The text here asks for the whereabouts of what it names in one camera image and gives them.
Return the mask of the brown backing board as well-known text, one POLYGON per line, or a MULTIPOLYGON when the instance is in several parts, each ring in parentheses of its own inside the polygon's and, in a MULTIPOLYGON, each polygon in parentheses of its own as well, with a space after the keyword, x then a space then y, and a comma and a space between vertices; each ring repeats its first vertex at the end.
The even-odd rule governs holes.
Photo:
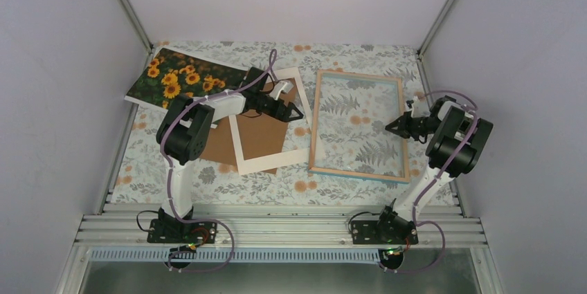
MULTIPOLYGON (((249 160, 278 154, 285 143, 289 124, 276 120, 267 114, 259 117, 254 111, 236 117, 243 159, 249 160)), ((206 148, 200 159, 220 163, 234 172, 238 170, 231 127, 228 118, 219 121, 210 130, 206 148)))

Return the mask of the wooden picture frame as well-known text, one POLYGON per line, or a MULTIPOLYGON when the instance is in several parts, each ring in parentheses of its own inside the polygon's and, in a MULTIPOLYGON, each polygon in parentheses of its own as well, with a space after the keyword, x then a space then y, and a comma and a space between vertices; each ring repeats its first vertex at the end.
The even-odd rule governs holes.
POLYGON ((319 70, 308 170, 409 183, 407 141, 386 131, 386 125, 403 113, 398 77, 319 70))

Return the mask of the white mat board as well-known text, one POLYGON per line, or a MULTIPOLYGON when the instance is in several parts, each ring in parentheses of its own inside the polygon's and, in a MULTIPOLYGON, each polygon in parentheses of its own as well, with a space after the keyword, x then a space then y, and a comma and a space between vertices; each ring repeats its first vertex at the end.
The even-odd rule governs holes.
POLYGON ((311 156, 313 113, 300 71, 295 67, 279 69, 276 77, 293 83, 293 88, 280 97, 287 104, 296 105, 303 118, 285 123, 267 114, 228 117, 236 166, 241 176, 306 163, 311 156))

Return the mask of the sunflower photo print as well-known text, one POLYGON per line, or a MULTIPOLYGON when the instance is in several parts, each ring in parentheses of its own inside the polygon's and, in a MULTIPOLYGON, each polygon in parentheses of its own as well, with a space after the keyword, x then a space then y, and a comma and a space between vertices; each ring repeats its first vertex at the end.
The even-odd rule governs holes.
POLYGON ((201 97, 239 86, 247 69, 161 48, 125 95, 127 101, 165 111, 185 94, 201 97))

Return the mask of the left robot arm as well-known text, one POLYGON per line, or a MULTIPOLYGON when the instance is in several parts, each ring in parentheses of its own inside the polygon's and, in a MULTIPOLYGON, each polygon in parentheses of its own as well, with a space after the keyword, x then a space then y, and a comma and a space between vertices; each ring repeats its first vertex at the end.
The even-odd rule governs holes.
POLYGON ((303 119, 295 104, 281 98, 292 90, 293 82, 279 80, 267 86, 267 79, 273 76, 271 68, 251 68, 236 86, 201 97, 180 94, 171 102, 156 135, 160 152, 168 162, 168 199, 158 211, 153 230, 164 228, 176 242, 191 236, 193 206, 187 166, 204 152, 214 122, 250 110, 280 122, 303 119))

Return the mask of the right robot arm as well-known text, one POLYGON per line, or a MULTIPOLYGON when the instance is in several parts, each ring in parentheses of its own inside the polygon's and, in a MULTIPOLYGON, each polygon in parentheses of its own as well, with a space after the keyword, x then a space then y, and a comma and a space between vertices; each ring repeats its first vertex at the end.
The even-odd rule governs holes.
POLYGON ((473 105, 460 104, 450 96, 437 99, 426 116, 415 115, 416 101, 386 125, 385 130, 426 145, 426 168, 418 182, 379 215, 374 232, 379 241, 391 244, 408 236, 419 225, 418 214, 436 192, 477 165, 494 124, 478 116, 473 105))

